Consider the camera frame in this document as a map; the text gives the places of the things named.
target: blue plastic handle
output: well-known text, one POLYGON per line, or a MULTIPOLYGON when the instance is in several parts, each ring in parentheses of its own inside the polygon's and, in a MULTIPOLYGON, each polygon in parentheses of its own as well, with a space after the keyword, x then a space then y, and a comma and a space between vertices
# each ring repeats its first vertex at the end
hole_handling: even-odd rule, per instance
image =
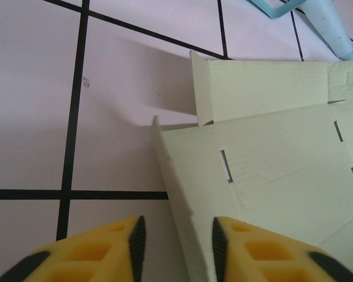
POLYGON ((278 8, 271 7, 264 0, 248 0, 255 4, 262 12, 264 12, 271 19, 279 18, 280 16, 285 15, 291 10, 301 6, 306 0, 289 0, 282 6, 278 8))

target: pale green cardboard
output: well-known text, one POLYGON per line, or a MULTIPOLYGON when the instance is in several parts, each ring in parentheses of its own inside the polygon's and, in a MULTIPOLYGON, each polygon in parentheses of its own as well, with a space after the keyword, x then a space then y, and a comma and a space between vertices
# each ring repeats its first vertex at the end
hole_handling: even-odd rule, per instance
POLYGON ((199 127, 153 128, 191 281, 215 281, 215 216, 320 246, 353 271, 353 61, 191 57, 199 127))

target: floor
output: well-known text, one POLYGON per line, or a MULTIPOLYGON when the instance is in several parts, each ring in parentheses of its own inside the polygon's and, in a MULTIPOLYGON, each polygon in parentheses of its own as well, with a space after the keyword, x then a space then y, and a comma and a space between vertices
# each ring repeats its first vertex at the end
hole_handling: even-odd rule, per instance
MULTIPOLYGON (((353 0, 335 3, 353 39, 353 0)), ((245 0, 0 0, 0 274, 143 214, 143 281, 188 281, 149 126, 197 122, 190 49, 336 60, 300 12, 270 20, 245 0)))

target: light blue object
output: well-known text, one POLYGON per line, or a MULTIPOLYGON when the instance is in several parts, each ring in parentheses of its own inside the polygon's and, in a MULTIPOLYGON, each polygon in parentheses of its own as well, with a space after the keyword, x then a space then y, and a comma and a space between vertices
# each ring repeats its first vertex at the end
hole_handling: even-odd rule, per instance
POLYGON ((353 42, 349 38, 333 0, 289 0, 273 8, 265 0, 249 0, 270 18, 279 18, 300 7, 334 54, 343 60, 353 60, 353 42))

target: flattened cardboard box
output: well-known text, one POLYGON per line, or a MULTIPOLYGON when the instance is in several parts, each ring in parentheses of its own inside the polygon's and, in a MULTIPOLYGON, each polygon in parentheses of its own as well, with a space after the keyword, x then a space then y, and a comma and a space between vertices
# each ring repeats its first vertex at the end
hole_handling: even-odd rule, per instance
POLYGON ((199 126, 153 126, 191 281, 215 281, 215 216, 320 246, 353 271, 353 61, 191 57, 199 126))

